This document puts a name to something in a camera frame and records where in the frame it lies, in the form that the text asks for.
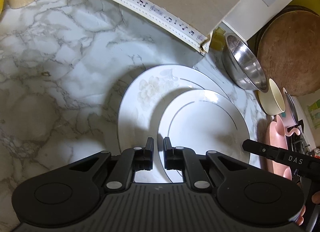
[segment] white decorative trim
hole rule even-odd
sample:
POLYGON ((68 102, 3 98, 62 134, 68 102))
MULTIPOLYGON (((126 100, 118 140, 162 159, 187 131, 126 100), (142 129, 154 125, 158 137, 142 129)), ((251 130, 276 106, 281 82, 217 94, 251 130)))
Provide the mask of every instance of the white decorative trim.
POLYGON ((113 0, 164 28, 197 51, 208 52, 207 37, 165 9, 148 0, 113 0))

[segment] flower design on plate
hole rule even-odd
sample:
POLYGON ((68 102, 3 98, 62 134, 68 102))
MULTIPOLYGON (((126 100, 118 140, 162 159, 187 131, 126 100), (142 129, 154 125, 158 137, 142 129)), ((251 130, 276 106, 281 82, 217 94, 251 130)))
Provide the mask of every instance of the flower design on plate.
POLYGON ((138 102, 143 110, 148 110, 156 103, 163 94, 179 86, 178 77, 174 77, 172 69, 160 72, 160 77, 151 76, 148 81, 141 80, 139 83, 138 102))

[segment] finger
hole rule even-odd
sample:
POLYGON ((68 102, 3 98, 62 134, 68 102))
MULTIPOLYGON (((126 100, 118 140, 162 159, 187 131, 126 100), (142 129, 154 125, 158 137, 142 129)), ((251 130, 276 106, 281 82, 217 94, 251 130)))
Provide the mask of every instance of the finger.
POLYGON ((311 199, 314 204, 320 204, 320 191, 314 193, 311 199))
POLYGON ((298 217, 296 223, 297 223, 298 226, 301 226, 302 223, 303 223, 303 217, 302 216, 298 217))
POLYGON ((303 214, 306 212, 306 206, 303 206, 301 212, 300 212, 300 215, 303 216, 303 214))

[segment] small plate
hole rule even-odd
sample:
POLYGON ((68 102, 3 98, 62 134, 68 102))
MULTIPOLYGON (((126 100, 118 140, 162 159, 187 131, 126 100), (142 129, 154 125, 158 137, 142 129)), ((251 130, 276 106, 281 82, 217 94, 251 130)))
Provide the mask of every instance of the small plate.
MULTIPOLYGON (((173 147, 188 147, 199 155, 215 150, 249 163, 250 153, 242 149, 242 143, 250 137, 241 113, 224 96, 210 90, 190 90, 170 103, 160 121, 158 147, 164 137, 170 138, 173 147)), ((164 165, 163 154, 160 158, 164 165)), ((165 172, 172 182, 182 182, 180 172, 165 172)))
POLYGON ((208 89, 228 96, 209 77, 182 65, 160 65, 140 74, 128 87, 118 114, 120 150, 146 144, 147 138, 155 140, 153 169, 138 171, 135 182, 170 182, 158 157, 157 134, 162 114, 170 102, 183 92, 208 89))

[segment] marble surface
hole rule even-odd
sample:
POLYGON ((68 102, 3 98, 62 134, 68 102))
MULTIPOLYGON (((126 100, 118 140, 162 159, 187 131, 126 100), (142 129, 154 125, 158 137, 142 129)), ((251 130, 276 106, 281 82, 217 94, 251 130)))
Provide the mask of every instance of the marble surface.
MULTIPOLYGON (((116 120, 128 85, 164 63, 194 67, 227 93, 251 139, 267 127, 253 92, 228 78, 220 53, 205 58, 109 0, 36 0, 0 21, 0 231, 19 222, 11 205, 28 178, 101 150, 120 153, 116 120)), ((260 166, 258 157, 250 163, 260 166)))

